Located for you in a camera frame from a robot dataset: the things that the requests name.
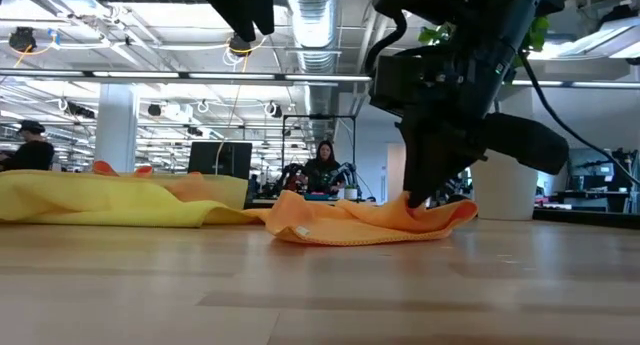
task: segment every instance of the long dark hair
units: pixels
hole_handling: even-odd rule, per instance
[[[336,162],[336,157],[333,154],[333,144],[331,144],[331,141],[329,140],[323,140],[318,144],[318,149],[316,150],[316,160],[317,161],[322,161],[322,158],[320,157],[320,149],[322,149],[323,146],[327,145],[329,147],[329,149],[331,150],[331,155],[329,155],[329,158],[327,159],[327,162],[332,164],[334,162]]]

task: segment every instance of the white column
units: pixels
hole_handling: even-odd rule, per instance
[[[131,85],[100,86],[95,159],[121,173],[133,172],[139,99]]]
[[[501,103],[500,112],[533,118],[533,89],[526,88]],[[494,220],[530,220],[533,215],[538,172],[516,159],[487,150],[488,161],[471,166],[478,217]]]

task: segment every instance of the person in dark clothing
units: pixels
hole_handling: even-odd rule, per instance
[[[24,120],[21,125],[18,133],[26,142],[11,156],[0,154],[2,170],[49,170],[54,149],[42,137],[44,126],[31,120]]]
[[[338,176],[333,182],[331,181],[331,172],[337,170],[340,164],[336,161],[333,154],[333,145],[328,140],[324,140],[318,144],[316,158],[309,160],[302,171],[306,177],[307,192],[322,192],[328,194],[337,194],[344,186],[344,176]]]

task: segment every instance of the white container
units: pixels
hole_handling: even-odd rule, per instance
[[[538,172],[514,158],[487,150],[487,161],[471,166],[478,217],[491,220],[531,220]]]
[[[358,189],[344,189],[345,200],[358,200]]]

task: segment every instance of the ceiling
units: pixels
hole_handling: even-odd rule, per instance
[[[394,26],[372,11],[371,0],[337,1],[336,39],[323,51],[337,55],[335,73],[357,74],[361,72],[363,51],[393,31]],[[564,14],[555,15],[552,30],[584,36],[588,30],[584,29],[584,18],[576,15],[580,13],[576,7],[570,7]],[[289,9],[275,6],[274,14],[275,32],[268,37],[258,35],[252,44],[255,50],[246,60],[246,72],[301,72],[299,55],[308,49],[296,41]],[[418,46],[421,28],[432,26],[407,15],[407,33],[386,52]],[[558,24],[557,29],[553,28],[554,23]],[[202,0],[3,0],[0,68],[11,68],[20,59],[20,54],[8,46],[9,35],[17,26],[35,29],[35,53],[42,52],[25,56],[19,64],[23,69],[240,72],[245,66],[242,59],[228,56],[227,43],[233,32]],[[369,42],[363,42],[367,33]],[[624,60],[539,61],[535,66],[543,79],[612,80],[628,74]],[[132,84],[141,98],[137,164],[151,164],[159,171],[184,171],[190,142],[203,139],[187,134],[180,126],[191,123],[194,127],[199,124],[215,127],[202,127],[209,130],[205,139],[253,141],[253,166],[262,171],[267,166],[277,170],[281,163],[282,119],[267,115],[265,105],[274,102],[284,114],[290,115],[310,111],[309,99],[305,97],[308,84],[289,85]],[[352,90],[350,86],[332,83],[323,86],[339,92]],[[0,122],[27,118],[55,124],[48,126],[48,135],[62,155],[61,161],[72,168],[86,168],[92,162],[95,124],[67,115],[60,110],[60,99],[98,112],[99,93],[100,84],[94,82],[6,78],[0,81]],[[232,114],[236,97],[238,102]],[[172,105],[174,109],[177,106],[180,112],[152,117],[148,114],[151,104]],[[342,104],[334,108],[341,115],[350,111],[351,106]],[[229,123],[233,127],[226,129]],[[330,137],[332,125],[326,123],[320,129],[321,136]],[[314,151],[313,142],[318,138],[316,125],[307,120],[299,125],[301,129],[293,130],[287,139],[287,162],[292,159],[303,162]],[[0,146],[17,146],[18,142],[12,140],[14,127],[9,124],[2,127]]]

